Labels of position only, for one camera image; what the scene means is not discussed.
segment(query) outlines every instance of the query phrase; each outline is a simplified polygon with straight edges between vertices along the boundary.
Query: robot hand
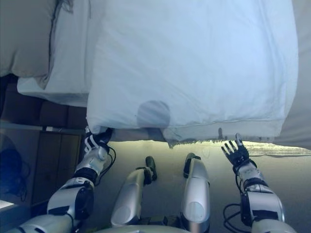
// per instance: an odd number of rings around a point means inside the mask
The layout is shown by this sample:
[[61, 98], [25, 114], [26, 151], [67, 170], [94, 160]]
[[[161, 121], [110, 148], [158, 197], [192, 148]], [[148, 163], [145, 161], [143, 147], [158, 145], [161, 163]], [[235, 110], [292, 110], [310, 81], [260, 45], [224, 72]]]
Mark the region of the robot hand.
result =
[[233, 145], [232, 141], [229, 141], [229, 144], [231, 145], [233, 151], [231, 150], [231, 148], [228, 146], [227, 143], [225, 143], [225, 147], [228, 150], [228, 152], [225, 150], [224, 147], [222, 147], [222, 150], [223, 150], [225, 156], [227, 157], [227, 159], [233, 165], [234, 173], [237, 173], [237, 171], [239, 170], [241, 165], [248, 163], [250, 160], [249, 160], [248, 151], [245, 148], [245, 146], [243, 145], [241, 135], [239, 133], [237, 133], [235, 135], [235, 138], [236, 138], [235, 142], [236, 142], [238, 148], [236, 148]]

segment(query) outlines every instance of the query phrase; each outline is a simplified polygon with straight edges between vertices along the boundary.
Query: silver robot leg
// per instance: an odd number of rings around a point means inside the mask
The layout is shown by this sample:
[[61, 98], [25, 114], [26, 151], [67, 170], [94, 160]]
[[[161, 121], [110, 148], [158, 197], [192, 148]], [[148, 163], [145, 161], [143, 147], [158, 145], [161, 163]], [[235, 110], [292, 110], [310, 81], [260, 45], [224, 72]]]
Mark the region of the silver robot leg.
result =
[[181, 207], [181, 219], [186, 230], [204, 233], [209, 230], [210, 201], [207, 170], [201, 158], [188, 154], [184, 176], [187, 178]]
[[157, 178], [155, 162], [151, 156], [146, 158], [146, 165], [136, 168], [126, 178], [112, 212], [113, 227], [136, 224], [140, 220], [143, 187]]

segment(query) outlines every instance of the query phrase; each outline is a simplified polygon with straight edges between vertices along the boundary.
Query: cabinet door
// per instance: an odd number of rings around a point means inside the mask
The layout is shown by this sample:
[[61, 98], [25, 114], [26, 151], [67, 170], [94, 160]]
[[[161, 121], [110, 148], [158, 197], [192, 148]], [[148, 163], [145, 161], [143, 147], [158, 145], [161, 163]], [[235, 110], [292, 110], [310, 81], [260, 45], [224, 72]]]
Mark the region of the cabinet door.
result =
[[57, 172], [61, 139], [61, 134], [40, 134], [36, 176], [41, 173]]
[[62, 135], [58, 170], [75, 168], [79, 154], [80, 136]]
[[74, 168], [59, 170], [56, 179], [56, 189], [63, 186], [74, 175]]
[[47, 201], [56, 191], [56, 172], [36, 174], [33, 190], [33, 204]]

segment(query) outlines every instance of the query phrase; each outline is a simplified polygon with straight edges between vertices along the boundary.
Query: black cable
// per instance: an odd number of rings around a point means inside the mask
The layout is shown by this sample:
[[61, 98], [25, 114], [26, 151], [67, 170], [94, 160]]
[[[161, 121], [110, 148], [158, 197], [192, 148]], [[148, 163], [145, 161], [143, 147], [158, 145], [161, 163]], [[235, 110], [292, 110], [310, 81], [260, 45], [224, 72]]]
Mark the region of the black cable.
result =
[[237, 185], [238, 189], [239, 189], [239, 192], [240, 194], [242, 193], [242, 190], [241, 190], [241, 180], [240, 180], [240, 185], [238, 184], [238, 175], [235, 174], [235, 184]]
[[234, 214], [230, 215], [229, 217], [226, 217], [225, 212], [226, 212], [227, 208], [229, 208], [230, 206], [239, 206], [239, 207], [240, 207], [240, 204], [234, 203], [234, 204], [226, 205], [226, 206], [224, 207], [224, 210], [223, 210], [224, 227], [226, 227], [228, 230], [230, 230], [230, 231], [233, 232], [233, 233], [250, 233], [249, 231], [244, 231], [244, 230], [241, 230], [241, 229], [239, 229], [239, 228], [236, 228], [235, 226], [233, 226], [233, 225], [229, 222], [230, 219], [232, 219], [232, 218], [234, 218], [235, 216], [237, 216], [237, 215], [240, 214], [240, 211], [238, 211], [238, 212], [235, 212]]
[[108, 154], [110, 156], [110, 159], [111, 159], [110, 164], [109, 164], [109, 166], [106, 169], [104, 169], [100, 173], [99, 178], [97, 179], [98, 181], [94, 184], [95, 187], [98, 186], [101, 183], [102, 177], [110, 170], [110, 168], [113, 166], [113, 164], [116, 161], [116, 158], [117, 158], [116, 151], [112, 147], [108, 146], [108, 148], [111, 149], [114, 152], [114, 157], [112, 157], [111, 154]]
[[74, 229], [73, 217], [70, 214], [68, 214], [68, 213], [66, 213], [65, 215], [68, 215], [70, 217], [70, 219], [71, 219], [71, 231], [70, 232], [73, 232], [73, 229]]
[[235, 226], [233, 226], [229, 220], [232, 219], [233, 217], [237, 216], [240, 214], [240, 211], [234, 213], [233, 215], [231, 215], [230, 217], [228, 217], [225, 221], [224, 221], [224, 227], [226, 227], [229, 231], [233, 232], [233, 233], [240, 233], [240, 229], [237, 229]]
[[22, 163], [23, 163], [24, 165], [26, 165], [26, 167], [27, 167], [27, 173], [26, 173], [26, 175], [25, 175], [25, 179], [27, 179], [27, 178], [30, 176], [31, 168], [30, 168], [30, 165], [29, 165], [28, 163], [26, 163], [25, 161], [22, 161]]
[[17, 195], [20, 197], [21, 202], [24, 202], [27, 197], [27, 185], [26, 185], [26, 180], [23, 177], [20, 177], [21, 180], [21, 185], [20, 185], [20, 193]]

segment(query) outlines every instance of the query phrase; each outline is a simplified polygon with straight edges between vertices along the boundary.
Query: silver metal casing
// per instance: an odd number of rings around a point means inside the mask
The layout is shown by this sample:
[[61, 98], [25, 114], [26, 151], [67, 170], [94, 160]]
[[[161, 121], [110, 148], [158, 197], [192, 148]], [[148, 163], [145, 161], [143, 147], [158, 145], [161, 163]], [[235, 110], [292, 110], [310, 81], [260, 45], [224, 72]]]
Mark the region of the silver metal casing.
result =
[[[26, 233], [38, 233], [40, 230], [44, 233], [70, 233], [72, 221], [68, 215], [40, 215], [21, 224], [20, 228]], [[14, 228], [7, 233], [21, 233], [21, 231]]]
[[285, 222], [274, 219], [264, 219], [254, 222], [252, 233], [297, 233], [291, 226]]
[[136, 225], [115, 227], [106, 230], [101, 230], [96, 233], [189, 233], [183, 229], [157, 226], [157, 225]]
[[135, 224], [140, 219], [144, 179], [144, 169], [135, 170], [128, 175], [112, 212], [113, 227]]
[[251, 219], [256, 219], [256, 211], [266, 211], [276, 213], [279, 221], [285, 221], [283, 205], [275, 193], [247, 192], [247, 195]]
[[192, 159], [181, 207], [182, 223], [192, 233], [203, 233], [209, 229], [209, 217], [207, 170], [201, 160]]

